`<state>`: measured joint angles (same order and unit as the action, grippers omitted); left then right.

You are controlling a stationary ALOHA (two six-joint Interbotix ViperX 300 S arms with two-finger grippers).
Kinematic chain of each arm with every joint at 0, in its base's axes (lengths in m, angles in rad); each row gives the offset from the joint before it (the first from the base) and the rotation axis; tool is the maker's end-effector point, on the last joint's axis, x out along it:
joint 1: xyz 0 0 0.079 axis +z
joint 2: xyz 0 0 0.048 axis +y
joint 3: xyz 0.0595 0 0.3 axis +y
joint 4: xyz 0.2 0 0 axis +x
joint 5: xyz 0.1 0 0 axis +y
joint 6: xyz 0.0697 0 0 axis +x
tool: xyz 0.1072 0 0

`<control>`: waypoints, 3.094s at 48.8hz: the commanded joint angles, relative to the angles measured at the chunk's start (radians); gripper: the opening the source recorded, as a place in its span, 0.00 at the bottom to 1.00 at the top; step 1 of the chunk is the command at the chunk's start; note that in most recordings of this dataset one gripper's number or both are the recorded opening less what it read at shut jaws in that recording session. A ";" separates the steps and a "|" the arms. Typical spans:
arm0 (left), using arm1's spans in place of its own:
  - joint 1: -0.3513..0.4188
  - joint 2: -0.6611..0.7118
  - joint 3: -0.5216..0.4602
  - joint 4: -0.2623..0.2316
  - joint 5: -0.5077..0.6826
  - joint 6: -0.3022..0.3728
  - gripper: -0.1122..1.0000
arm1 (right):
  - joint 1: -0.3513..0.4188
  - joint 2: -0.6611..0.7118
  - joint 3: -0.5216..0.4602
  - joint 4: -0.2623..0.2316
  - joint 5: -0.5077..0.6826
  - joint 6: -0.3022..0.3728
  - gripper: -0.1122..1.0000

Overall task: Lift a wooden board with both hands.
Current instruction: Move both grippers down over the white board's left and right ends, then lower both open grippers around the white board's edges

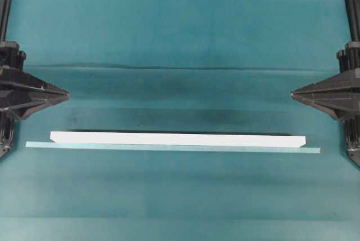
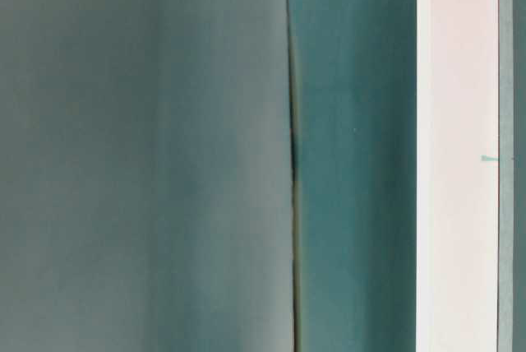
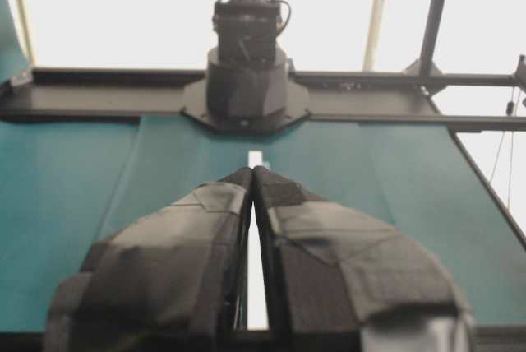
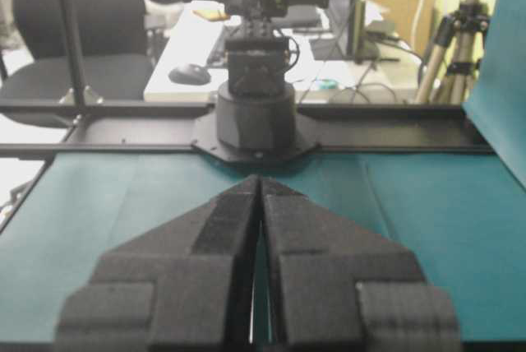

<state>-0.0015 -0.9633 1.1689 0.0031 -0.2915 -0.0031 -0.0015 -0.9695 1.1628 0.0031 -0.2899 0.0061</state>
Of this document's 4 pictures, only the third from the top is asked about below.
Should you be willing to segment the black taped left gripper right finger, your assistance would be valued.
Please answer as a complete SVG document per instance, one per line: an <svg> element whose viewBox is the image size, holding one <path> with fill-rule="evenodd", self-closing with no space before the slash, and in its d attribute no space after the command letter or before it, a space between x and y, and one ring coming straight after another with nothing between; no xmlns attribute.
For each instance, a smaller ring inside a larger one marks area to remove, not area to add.
<svg viewBox="0 0 526 352"><path fill-rule="evenodd" d="M470 351L473 312L439 258L394 226L256 167L270 327L295 351Z"/></svg>

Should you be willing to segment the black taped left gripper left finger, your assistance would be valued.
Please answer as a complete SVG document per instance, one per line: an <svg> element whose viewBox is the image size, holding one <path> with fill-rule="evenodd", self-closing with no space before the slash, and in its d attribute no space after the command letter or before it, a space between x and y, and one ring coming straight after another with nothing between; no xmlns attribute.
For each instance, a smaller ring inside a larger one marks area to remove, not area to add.
<svg viewBox="0 0 526 352"><path fill-rule="evenodd" d="M251 170L93 243L56 289L47 351L214 351L243 287Z"/></svg>

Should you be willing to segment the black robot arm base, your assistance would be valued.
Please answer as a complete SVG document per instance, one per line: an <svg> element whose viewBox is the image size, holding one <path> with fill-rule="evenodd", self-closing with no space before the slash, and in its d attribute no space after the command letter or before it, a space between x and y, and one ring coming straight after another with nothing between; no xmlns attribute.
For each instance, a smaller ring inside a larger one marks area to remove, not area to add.
<svg viewBox="0 0 526 352"><path fill-rule="evenodd" d="M217 0L218 44L203 79L185 86L182 113L225 133L266 134L307 118L309 93L289 76L277 43L284 0Z"/></svg>

